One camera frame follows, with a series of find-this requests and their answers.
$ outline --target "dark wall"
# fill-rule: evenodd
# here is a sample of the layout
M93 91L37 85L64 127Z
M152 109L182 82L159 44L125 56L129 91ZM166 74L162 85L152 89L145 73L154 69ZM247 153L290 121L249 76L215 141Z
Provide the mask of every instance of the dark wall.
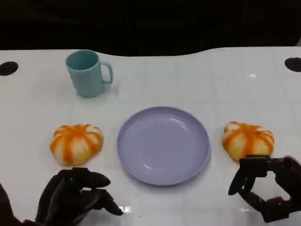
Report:
M291 46L300 11L298 0L1 0L0 49L138 56Z

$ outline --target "plate rim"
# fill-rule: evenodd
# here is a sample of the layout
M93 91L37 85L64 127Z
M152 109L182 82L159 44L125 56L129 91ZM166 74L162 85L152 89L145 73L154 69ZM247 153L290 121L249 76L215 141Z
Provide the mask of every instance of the plate rim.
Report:
M129 170L127 168L127 166L125 165L124 161L122 160L122 157L121 157L121 148L120 148L120 141L122 139L122 131L125 130L125 127L129 124L129 122L131 121L132 118L134 118L136 115L139 115L139 114L142 114L143 112L145 111L149 111L149 110L153 110L153 109L169 109L169 110L176 110L176 111L180 111L184 114L187 114L188 116L190 116L193 120L195 120L203 129L204 129L204 132L205 132L205 136L206 136L206 140L208 141L208 150L206 151L206 157L205 157L205 160L204 160L204 163L200 165L199 169L196 170L191 176L188 176L186 177L185 179L182 179L178 182L175 182L175 183L168 183L168 184L157 184L157 183L153 183L151 181L148 181L146 179L142 179L142 178L139 178L138 176L136 176L133 172L131 172L131 170ZM170 107L170 106L155 106L155 107L149 107L149 108L145 108L145 109L142 109L136 113L134 113L133 115L131 115L124 123L123 125L121 126L121 128L119 129L118 131L118 136L117 136L117 155L118 155L118 158L119 158L119 162L121 163L123 169L128 173L130 174L131 176L133 176L134 178L144 182L144 183L147 183L147 184L150 184L150 185L154 185L154 186L174 186L174 185L178 185L178 184L182 184L192 178L194 178L197 174L200 173L200 171L202 171L207 165L208 165L208 162L210 160L210 157L211 157L211 143L210 143L210 138L209 138L209 135L208 135L208 132L205 128L205 126L203 125L203 123L198 120L195 116L193 116L191 113L187 112L187 111L184 111L182 109L179 109L179 108L176 108L176 107Z

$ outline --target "orange stripe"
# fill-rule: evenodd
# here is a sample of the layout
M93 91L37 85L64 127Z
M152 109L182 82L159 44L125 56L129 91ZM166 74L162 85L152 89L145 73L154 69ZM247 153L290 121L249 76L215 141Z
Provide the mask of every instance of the orange stripe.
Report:
M57 136L57 138L54 139L54 141L51 142L50 144L50 150L52 153L55 152L55 148L58 144L58 142L63 138L63 135Z
M68 132L72 131L72 128L70 126L63 125L63 126L61 126L61 128L67 130Z
M58 134L65 134L66 132L65 131L61 131L61 130L57 130L55 133L54 133L54 137L56 136L56 135L58 135Z
M262 135L265 135L265 136L269 137L273 141L273 143L275 143L275 140L274 140L272 135L267 134L267 133L263 133Z
M230 141L235 137L237 134L241 133L241 130L234 130L232 134L228 135L226 139L222 142L222 146L225 148L226 151L228 151L228 146Z
M254 135L249 133L246 133L246 144L244 149L244 156L247 156L248 154L253 154L254 149Z
M253 131L258 130L259 128L261 128L261 126L252 126L252 130L253 130Z
M95 154L98 151L96 145L87 136L84 136L84 139L88 143L89 147L92 149L92 154Z
M72 142L73 142L74 136L73 135L67 135L65 138L65 147L63 152L63 158L65 163L72 164L73 163L73 153L72 153Z
M273 133L271 131L269 131L269 130L265 130L263 132L273 135Z
M273 144L271 144L271 142L269 140L267 140L267 138L265 137L258 137L259 139L261 139L268 147L269 147L269 151L270 154L273 152L274 146Z
M96 138L99 140L100 143L99 150L101 150L103 147L103 137L99 133L95 133L95 132L89 132L88 134L93 134L96 136Z

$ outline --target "mug handle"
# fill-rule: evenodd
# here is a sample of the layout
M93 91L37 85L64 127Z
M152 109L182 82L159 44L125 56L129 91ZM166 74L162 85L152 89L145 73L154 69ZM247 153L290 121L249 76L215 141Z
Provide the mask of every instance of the mug handle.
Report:
M106 65L108 67L109 73L110 73L110 80L109 81L103 81L103 84L112 84L114 74L113 74L113 68L112 68L111 64L109 62L106 62L106 61L101 61L100 64L101 65Z

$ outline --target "black hole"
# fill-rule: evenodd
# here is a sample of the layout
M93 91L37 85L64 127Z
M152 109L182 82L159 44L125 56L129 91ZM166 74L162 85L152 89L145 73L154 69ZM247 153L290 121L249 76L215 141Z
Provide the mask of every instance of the black hole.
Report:
M19 65L16 62L5 62L0 65L0 76L10 75L18 70Z
M293 72L301 72L301 59L296 58L288 58L285 60L286 67Z

